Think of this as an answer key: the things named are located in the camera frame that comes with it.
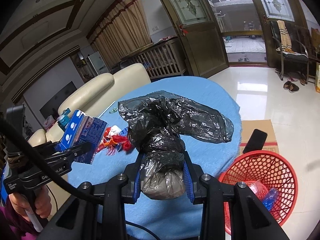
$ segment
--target red curtain trim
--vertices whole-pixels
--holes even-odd
[[[103,28],[101,28],[101,31],[99,33],[97,33],[97,36],[93,39],[93,41],[91,42],[91,44],[96,40],[96,38],[103,32],[103,30],[105,30],[110,24],[112,24],[112,22],[117,18],[119,17],[119,15],[122,13],[122,12],[125,12],[126,9],[128,9],[131,5],[134,4],[136,0],[132,0],[131,2],[129,2],[128,4],[126,4],[124,6],[123,9],[119,10],[118,13],[112,17],[111,21],[108,22]]]
[[[96,23],[92,26],[91,30],[87,34],[87,39],[93,34],[94,30],[100,25],[103,19],[116,7],[117,4],[121,3],[123,0],[115,0],[109,7],[104,11],[104,13],[99,17]]]

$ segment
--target metal bolt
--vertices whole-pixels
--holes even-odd
[[[90,187],[90,182],[85,181],[81,183],[81,188],[88,188],[88,187]]]
[[[120,173],[119,175],[117,175],[117,179],[119,180],[124,180],[127,177],[127,175]]]
[[[238,182],[237,184],[238,184],[238,187],[240,187],[240,188],[245,188],[247,186],[247,184],[243,181]]]
[[[209,179],[211,179],[211,176],[209,174],[202,174],[201,178],[203,180],[209,180]]]

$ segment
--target television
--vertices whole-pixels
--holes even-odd
[[[59,106],[63,103],[64,100],[68,98],[68,96],[70,96],[76,90],[76,86],[71,81],[68,85],[66,85],[58,93],[56,93],[48,102],[46,102],[44,106],[42,106],[42,108],[40,109],[40,113],[45,119],[47,119],[50,115],[52,115],[54,119],[57,119],[59,117]]]

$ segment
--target black cable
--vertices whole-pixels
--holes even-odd
[[[52,193],[51,189],[48,187],[48,185],[46,185],[48,190],[50,191],[51,195],[53,196],[54,202],[56,203],[56,212],[58,212],[58,203],[56,200],[56,197],[54,196],[54,194]]]
[[[136,228],[140,228],[146,232],[148,232],[150,235],[152,235],[156,240],[161,240],[155,233],[153,233],[152,231],[150,231],[149,229],[143,227],[143,226],[140,226],[140,225],[137,225],[135,223],[132,223],[132,222],[129,222],[129,221],[125,221],[125,223],[129,226],[133,226],[133,227],[136,227]]]
[[[3,133],[20,151],[22,151],[30,161],[32,161],[40,170],[44,172],[52,181],[59,187],[69,192],[71,195],[92,202],[94,204],[103,205],[103,199],[93,195],[84,193],[61,178],[51,167],[46,163],[44,158],[32,148],[32,146],[13,128],[6,120],[0,118],[0,132]]]

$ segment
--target smartphone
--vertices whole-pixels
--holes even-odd
[[[267,133],[258,129],[254,129],[247,145],[243,149],[243,153],[262,150],[264,143],[266,142],[267,136]]]

